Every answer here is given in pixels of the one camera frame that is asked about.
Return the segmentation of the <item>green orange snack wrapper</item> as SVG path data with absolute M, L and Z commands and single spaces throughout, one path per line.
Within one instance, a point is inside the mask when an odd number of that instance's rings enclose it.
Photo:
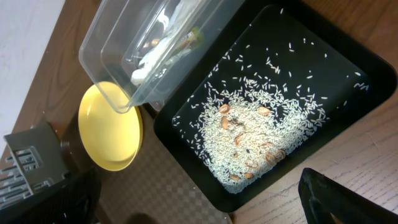
M 193 27 L 185 36 L 183 36 L 178 42 L 173 53 L 177 54 L 182 50 L 194 50 L 199 48 L 205 41 L 205 35 L 199 27 Z

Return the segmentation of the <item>white paper napkin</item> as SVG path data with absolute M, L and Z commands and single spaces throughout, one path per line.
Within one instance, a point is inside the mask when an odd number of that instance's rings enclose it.
M 203 2 L 197 0 L 180 0 L 175 6 L 172 1 L 162 2 L 134 50 L 134 85 L 143 84 L 168 54 L 176 55 L 177 42 L 188 33 L 186 27 L 202 6 Z

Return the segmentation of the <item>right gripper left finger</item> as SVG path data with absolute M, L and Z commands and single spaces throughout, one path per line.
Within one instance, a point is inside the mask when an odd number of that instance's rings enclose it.
M 91 223 L 100 192 L 91 168 L 2 209 L 1 223 Z

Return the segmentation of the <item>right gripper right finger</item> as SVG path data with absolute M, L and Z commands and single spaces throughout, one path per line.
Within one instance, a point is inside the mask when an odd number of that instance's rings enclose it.
M 298 192 L 308 223 L 397 223 L 397 214 L 305 168 Z

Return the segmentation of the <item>rice and nut scraps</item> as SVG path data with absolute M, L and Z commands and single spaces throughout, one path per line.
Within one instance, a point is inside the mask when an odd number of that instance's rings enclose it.
M 362 69 L 271 4 L 216 61 L 172 126 L 237 194 L 370 88 Z

